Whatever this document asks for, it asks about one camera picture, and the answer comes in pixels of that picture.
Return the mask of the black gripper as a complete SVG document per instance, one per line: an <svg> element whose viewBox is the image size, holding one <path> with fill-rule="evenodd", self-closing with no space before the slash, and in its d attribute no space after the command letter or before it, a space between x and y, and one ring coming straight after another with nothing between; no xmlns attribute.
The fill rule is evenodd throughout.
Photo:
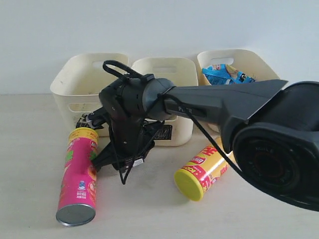
<svg viewBox="0 0 319 239"><path fill-rule="evenodd" d="M109 126L110 142L92 163L96 170L112 165L120 172L130 171L135 161L145 160L155 146L156 123L124 122Z"/></svg>

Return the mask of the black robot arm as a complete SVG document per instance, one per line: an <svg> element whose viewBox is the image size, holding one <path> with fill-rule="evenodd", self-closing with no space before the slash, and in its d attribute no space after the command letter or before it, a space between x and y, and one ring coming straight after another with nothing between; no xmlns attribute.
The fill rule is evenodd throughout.
<svg viewBox="0 0 319 239"><path fill-rule="evenodd" d="M154 147L171 116L218 126L232 168L260 191L311 211L319 209L319 84L285 80L177 87L170 80L118 77L99 93L93 125L107 123L110 143L93 160L130 171Z"/></svg>

